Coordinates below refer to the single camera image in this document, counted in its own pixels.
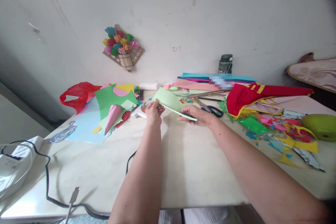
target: forearm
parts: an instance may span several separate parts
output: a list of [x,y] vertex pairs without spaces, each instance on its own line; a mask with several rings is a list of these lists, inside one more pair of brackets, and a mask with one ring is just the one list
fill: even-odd
[[147,125],[115,200],[109,223],[157,223],[161,205],[160,124]]
[[326,207],[219,119],[209,128],[253,207],[266,223],[322,223]]

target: red plastic bag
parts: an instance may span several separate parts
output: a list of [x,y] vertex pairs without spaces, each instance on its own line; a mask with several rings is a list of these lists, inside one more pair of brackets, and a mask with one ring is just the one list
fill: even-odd
[[[59,100],[63,105],[74,108],[78,114],[83,110],[85,104],[95,96],[95,91],[101,87],[102,86],[94,86],[90,82],[81,82],[68,88],[68,90],[59,97]],[[78,99],[65,101],[67,95],[78,96]]]

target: paper flower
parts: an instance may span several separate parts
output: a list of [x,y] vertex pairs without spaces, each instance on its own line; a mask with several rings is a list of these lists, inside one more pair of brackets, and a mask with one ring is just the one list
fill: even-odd
[[115,39],[115,41],[116,41],[117,43],[119,43],[121,37],[120,37],[120,35],[115,35],[115,36],[114,36],[114,39]]
[[108,41],[107,41],[107,38],[103,39],[103,44],[106,45],[106,46],[109,44]]
[[122,45],[127,44],[127,39],[122,38],[122,39],[120,40],[120,44],[122,44]]
[[119,52],[119,54],[126,54],[125,49],[122,48],[122,47],[120,47],[120,48],[118,49],[118,52]]
[[132,34],[127,34],[126,38],[127,38],[128,41],[132,41],[134,39]]
[[105,31],[108,33],[108,34],[111,34],[111,35],[114,35],[116,33],[115,29],[113,27],[107,27],[105,29]]
[[123,37],[124,36],[124,33],[120,30],[117,31],[117,34],[120,35],[120,37]]
[[116,50],[114,48],[111,48],[111,54],[114,55],[114,56],[117,56],[118,55],[118,50]]
[[105,47],[105,52],[108,54],[108,55],[110,55],[111,54],[111,47],[108,45],[108,46],[106,46]]
[[134,49],[138,49],[139,48],[139,44],[135,41],[132,41],[132,46]]
[[108,44],[109,44],[111,47],[116,43],[116,41],[115,41],[114,39],[112,39],[112,38],[109,38],[109,39],[107,40],[107,42],[108,42]]
[[127,45],[127,44],[124,44],[124,49],[126,51],[129,51],[131,49],[131,46],[130,45]]
[[115,45],[113,46],[113,48],[114,48],[114,49],[116,49],[116,50],[118,50],[118,49],[119,49],[119,47],[120,47],[120,45],[119,45],[119,44],[115,44]]

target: light green paper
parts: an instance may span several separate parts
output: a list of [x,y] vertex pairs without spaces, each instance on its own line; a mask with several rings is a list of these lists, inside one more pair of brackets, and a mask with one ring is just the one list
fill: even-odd
[[122,104],[127,100],[134,104],[138,104],[138,101],[132,91],[125,96],[115,95],[113,93],[115,85],[116,84],[110,85],[95,92],[99,104],[101,120],[108,116],[112,104],[122,106]]
[[171,92],[160,87],[159,90],[155,93],[153,100],[158,99],[159,103],[162,104],[167,109],[188,118],[189,120],[197,121],[195,118],[191,118],[189,116],[183,115],[180,111],[183,109],[183,105],[180,100]]
[[189,94],[199,94],[199,93],[206,93],[209,92],[207,90],[197,90],[197,89],[189,89]]
[[[120,123],[120,122],[123,120],[121,117],[123,116],[123,114],[124,114],[125,112],[126,112],[125,109],[122,109],[122,110],[120,111],[120,113],[118,114],[117,118],[115,119],[114,123],[112,124],[112,126],[111,126],[111,128],[108,130],[108,132],[110,132],[111,129],[112,129],[114,126],[116,126],[118,123]],[[99,123],[99,125],[100,125],[101,128],[102,128],[102,129],[99,131],[99,133],[100,133],[101,135],[104,135],[104,133],[105,133],[105,128],[106,128],[106,126],[107,126],[107,118],[108,118],[108,116],[105,117],[103,120],[101,120],[100,123]]]
[[136,104],[134,104],[133,102],[131,102],[130,100],[126,100],[122,105],[121,105],[124,109],[129,110],[132,107],[136,107]]

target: white marble table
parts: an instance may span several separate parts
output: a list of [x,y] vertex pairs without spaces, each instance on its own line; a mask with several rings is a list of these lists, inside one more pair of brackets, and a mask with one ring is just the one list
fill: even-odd
[[[145,97],[152,97],[154,93],[145,91]],[[216,104],[214,101],[204,103]],[[239,123],[232,124],[226,115],[222,120],[255,145]],[[41,149],[41,153],[51,156],[49,196],[67,204],[74,188],[79,186],[76,203],[89,204],[95,211],[107,214],[125,177],[127,160],[139,146],[146,120],[141,117],[129,118],[112,132],[102,146],[71,141],[49,143],[48,139],[67,128],[69,121],[71,118],[47,136]],[[163,113],[162,121],[162,208],[249,203],[209,129],[180,122],[170,110]],[[260,141],[258,148],[272,159],[281,156],[265,141]],[[334,198],[336,143],[320,141],[319,149],[320,153],[315,156],[326,173],[277,164],[319,199]],[[307,168],[297,155],[294,154],[291,160],[297,166]],[[59,217],[67,214],[67,209],[46,200],[45,163],[45,158],[36,158],[23,188],[0,204],[0,219]],[[85,213],[83,207],[73,211],[74,215]]]

